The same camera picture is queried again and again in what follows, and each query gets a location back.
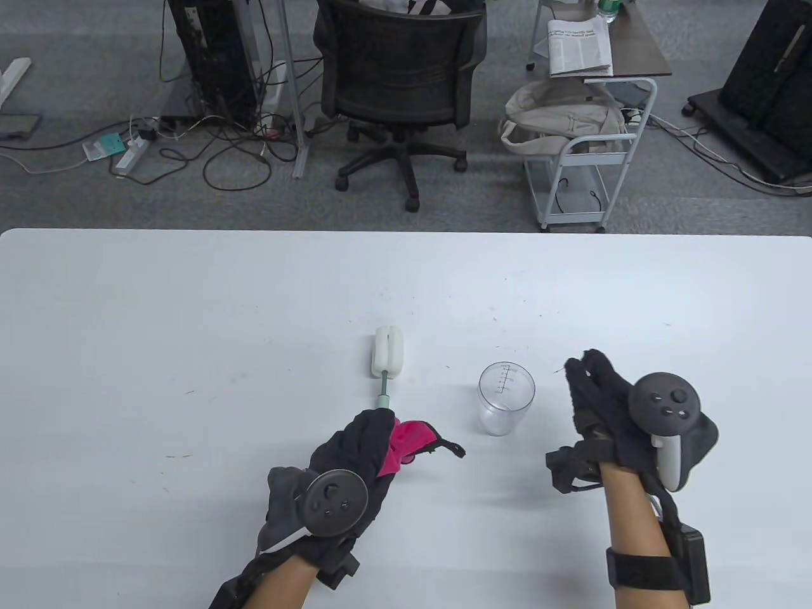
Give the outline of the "person's left hand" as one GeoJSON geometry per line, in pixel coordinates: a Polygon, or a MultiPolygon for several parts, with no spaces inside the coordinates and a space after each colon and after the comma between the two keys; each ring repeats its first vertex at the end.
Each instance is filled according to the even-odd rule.
{"type": "Polygon", "coordinates": [[[286,548],[266,552],[270,523],[287,511],[301,481],[298,469],[275,468],[269,473],[269,507],[266,525],[258,536],[259,563],[265,572],[275,570],[293,556],[317,570],[334,572],[353,551],[357,540],[377,518],[394,475],[380,476],[388,455],[395,414],[390,409],[361,411],[344,429],[335,432],[327,443],[314,450],[308,469],[317,475],[333,470],[355,472],[366,484],[369,502],[357,524],[337,537],[302,537],[286,548]]]}

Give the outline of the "person's right hand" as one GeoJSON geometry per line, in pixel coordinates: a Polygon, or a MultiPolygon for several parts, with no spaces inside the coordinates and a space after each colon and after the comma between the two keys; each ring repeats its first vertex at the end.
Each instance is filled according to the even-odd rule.
{"type": "Polygon", "coordinates": [[[585,461],[653,476],[667,491],[687,484],[719,430],[682,377],[655,372],[627,382],[596,349],[565,363],[573,422],[585,461]]]}

